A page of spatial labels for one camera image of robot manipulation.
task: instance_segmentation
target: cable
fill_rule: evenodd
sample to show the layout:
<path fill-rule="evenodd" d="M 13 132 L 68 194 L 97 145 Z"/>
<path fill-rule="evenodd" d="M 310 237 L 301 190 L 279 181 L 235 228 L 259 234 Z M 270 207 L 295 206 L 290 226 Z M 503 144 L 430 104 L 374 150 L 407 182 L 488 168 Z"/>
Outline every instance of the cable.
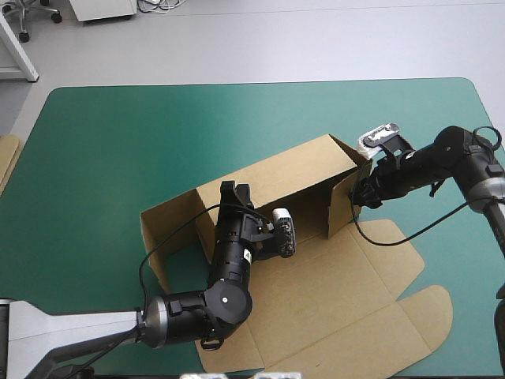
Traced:
<path fill-rule="evenodd" d="M 432 223 L 430 223 L 427 227 L 423 227 L 422 229 L 420 229 L 419 231 L 417 231 L 416 233 L 414 233 L 413 235 L 409 236 L 409 237 L 406 237 L 404 239 L 401 239 L 399 241 L 395 241 L 395 242 L 377 242 L 377 241 L 374 241 L 373 239 L 371 239 L 369 236 L 367 236 L 363 230 L 361 229 L 358 221 L 357 221 L 357 216 L 356 216 L 356 211 L 354 211 L 354 195 L 356 193 L 356 188 L 357 188 L 357 184 L 360 182 L 361 180 L 361 174 L 363 172 L 363 168 L 365 166 L 362 166 L 361 169 L 358 171 L 358 174 L 357 174 L 357 181 L 354 183 L 354 186 L 353 186 L 353 190 L 351 192 L 351 201 L 350 201 L 350 210 L 353 214 L 353 221 L 354 221 L 354 225 L 356 225 L 356 228 L 357 228 L 357 231 L 359 232 L 359 234 L 361 235 L 361 237 L 363 237 L 366 241 L 370 242 L 371 244 L 373 245 L 376 245 L 376 246 L 398 246 L 398 245 L 401 245 L 405 242 L 408 242 L 410 241 L 411 239 L 414 239 L 416 237 L 418 237 L 419 235 L 422 235 L 423 233 L 425 233 L 426 231 L 429 231 L 431 228 L 433 228 L 434 226 L 438 225 L 439 223 L 441 223 L 442 221 L 448 219 L 449 217 L 453 216 L 454 214 L 458 213 L 459 211 L 461 211 L 463 208 L 465 208 L 467 205 L 471 205 L 472 203 L 476 202 L 476 201 L 483 201 L 483 200 L 493 200 L 493 201 L 497 201 L 497 202 L 500 202 L 500 203 L 504 203 L 505 204 L 505 200 L 504 199 L 499 199 L 499 198 L 495 198 L 495 197 L 484 197 L 484 198 L 479 198 L 479 199 L 474 199 L 472 201 L 466 201 L 464 202 L 463 204 L 459 205 L 458 207 L 454 208 L 452 211 L 450 211 L 449 213 L 446 213 L 445 215 L 443 215 L 442 217 L 440 217 L 439 219 L 433 221 Z"/>
<path fill-rule="evenodd" d="M 263 216 L 262 214 L 254 211 L 254 210 L 252 210 L 250 208 L 242 207 L 240 205 L 235 205 L 235 204 L 222 203 L 222 204 L 215 204 L 215 205 L 212 205 L 211 207 L 209 207 L 207 209 L 204 209 L 203 211 L 201 211 L 201 212 L 197 213 L 195 216 L 193 216 L 191 219 L 187 220 L 181 226 L 176 227 L 174 229 L 174 231 L 172 231 L 169 235 L 167 235 L 158 245 L 156 245 L 154 248 L 152 248 L 146 254 L 146 256 L 144 257 L 144 259 L 140 263 L 140 266 L 139 266 L 139 282 L 140 282 L 140 287 L 142 288 L 142 292 L 144 293 L 144 307 L 143 307 L 143 310 L 144 310 L 143 315 L 144 315 L 144 317 L 145 317 L 145 314 L 146 314 L 146 312 L 148 310 L 148 289 L 145 287 L 145 283 L 144 283 L 144 266 L 145 266 L 146 262 L 148 261 L 148 259 L 151 257 L 151 255 L 156 250 L 158 250 L 161 246 L 163 246 L 169 239 L 171 239 L 172 237 L 174 237 L 175 234 L 177 234 L 179 231 L 181 231 L 182 229 L 184 229 L 185 227 L 187 227 L 188 225 L 190 225 L 198 217 L 204 215 L 207 212 L 210 212 L 212 209 L 215 209 L 215 208 L 233 208 L 233 209 L 237 209 L 239 211 L 242 211 L 243 213 L 248 213 L 249 215 L 253 215 L 253 216 L 256 216 L 258 218 L 261 218 L 262 220 L 266 221 L 267 223 L 272 223 L 266 216 Z"/>
<path fill-rule="evenodd" d="M 130 329 L 128 332 L 122 333 L 119 338 L 112 343 L 107 349 L 104 351 L 99 352 L 97 355 L 95 355 L 93 358 L 85 362 L 83 365 L 79 367 L 77 371 L 74 371 L 72 373 L 69 373 L 66 377 L 63 377 L 63 379 L 70 379 L 71 377 L 76 376 L 79 372 L 87 369 L 89 366 L 91 366 L 93 363 L 98 361 L 100 358 L 102 358 L 104 355 L 110 353 L 113 349 L 118 347 L 121 343 L 125 342 L 134 332 L 137 331 L 137 327 Z"/>
<path fill-rule="evenodd" d="M 170 0 L 159 0 L 158 2 L 153 2 L 150 0 L 137 0 L 137 8 L 142 13 L 166 14 L 170 10 L 178 8 L 186 1 L 187 0 L 177 0 L 174 4 L 170 4 Z"/>

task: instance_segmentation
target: gray floor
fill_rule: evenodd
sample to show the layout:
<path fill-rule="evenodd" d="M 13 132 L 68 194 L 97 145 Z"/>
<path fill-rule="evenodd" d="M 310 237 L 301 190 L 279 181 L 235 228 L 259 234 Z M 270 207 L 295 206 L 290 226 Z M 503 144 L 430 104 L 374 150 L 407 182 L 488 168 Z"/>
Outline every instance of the gray floor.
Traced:
<path fill-rule="evenodd" d="M 408 77 L 468 78 L 505 130 L 505 0 L 188 0 L 166 16 L 84 25 L 53 3 L 64 21 L 32 15 L 24 45 L 40 79 L 13 124 L 22 139 L 61 86 Z M 21 87 L 1 84 L 2 98 Z M 2 105 L 3 130 L 16 108 Z"/>
<path fill-rule="evenodd" d="M 0 136 L 9 134 L 30 87 L 27 81 L 0 81 Z"/>

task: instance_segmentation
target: cardboard sheet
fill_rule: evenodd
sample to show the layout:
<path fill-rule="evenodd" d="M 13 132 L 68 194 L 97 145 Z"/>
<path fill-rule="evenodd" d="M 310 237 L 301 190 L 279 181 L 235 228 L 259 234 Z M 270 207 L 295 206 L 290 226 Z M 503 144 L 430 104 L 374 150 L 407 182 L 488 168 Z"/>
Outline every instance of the cardboard sheet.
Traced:
<path fill-rule="evenodd" d="M 350 189 L 364 165 L 371 162 L 324 135 L 142 213 L 147 251 L 177 225 L 218 203 L 223 180 L 248 183 L 259 212 L 288 208 L 294 219 L 296 254 L 252 264 L 248 320 L 218 351 L 202 351 L 196 343 L 206 371 L 265 368 L 299 370 L 318 379 L 385 378 L 446 339 L 452 305 L 442 287 L 397 300 L 424 268 L 415 249 L 409 243 L 373 246 L 349 224 Z M 166 292 L 167 254 L 200 240 L 211 261 L 216 221 L 217 210 L 201 216 L 152 256 L 151 268 Z M 382 241 L 404 237 L 388 220 L 362 227 Z"/>
<path fill-rule="evenodd" d="M 10 134 L 0 137 L 0 195 L 2 195 L 22 150 L 18 137 Z"/>
<path fill-rule="evenodd" d="M 389 220 L 362 227 L 372 238 L 403 238 Z M 300 243 L 289 260 L 255 262 L 254 307 L 245 326 L 252 341 L 242 336 L 239 343 L 233 335 L 219 351 L 199 349 L 204 368 L 299 370 L 308 378 L 389 377 L 431 354 L 451 329 L 451 299 L 442 287 L 396 302 L 423 267 L 410 244 L 370 245 L 354 225 L 332 238 L 317 235 Z"/>

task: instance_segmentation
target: white cabinet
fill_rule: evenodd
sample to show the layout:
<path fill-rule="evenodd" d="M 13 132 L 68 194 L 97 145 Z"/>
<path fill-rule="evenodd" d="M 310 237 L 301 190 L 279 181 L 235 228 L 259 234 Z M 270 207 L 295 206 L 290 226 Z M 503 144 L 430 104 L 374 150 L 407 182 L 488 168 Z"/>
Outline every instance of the white cabinet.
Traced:
<path fill-rule="evenodd" d="M 79 21 L 137 13 L 137 0 L 70 0 Z"/>

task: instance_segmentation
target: green table mat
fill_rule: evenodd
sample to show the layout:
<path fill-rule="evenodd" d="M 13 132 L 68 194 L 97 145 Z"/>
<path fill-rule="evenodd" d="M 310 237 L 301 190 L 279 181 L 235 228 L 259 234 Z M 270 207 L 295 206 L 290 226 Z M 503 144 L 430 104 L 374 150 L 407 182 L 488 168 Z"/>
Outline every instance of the green table mat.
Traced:
<path fill-rule="evenodd" d="M 355 145 L 386 122 L 417 148 L 446 126 L 490 123 L 462 78 L 55 90 L 0 197 L 0 295 L 49 312 L 139 306 L 142 210 L 323 133 Z M 435 199 L 428 192 L 362 218 L 390 218 L 409 234 L 463 201 L 452 181 Z M 454 324 L 443 346 L 404 374 L 498 374 L 492 320 L 505 263 L 485 218 L 466 209 L 413 244 L 426 267 L 405 295 L 445 286 Z M 171 260 L 175 290 L 204 286 L 198 246 Z M 148 285 L 159 291 L 150 272 Z M 192 343 L 119 347 L 95 368 L 202 370 Z"/>

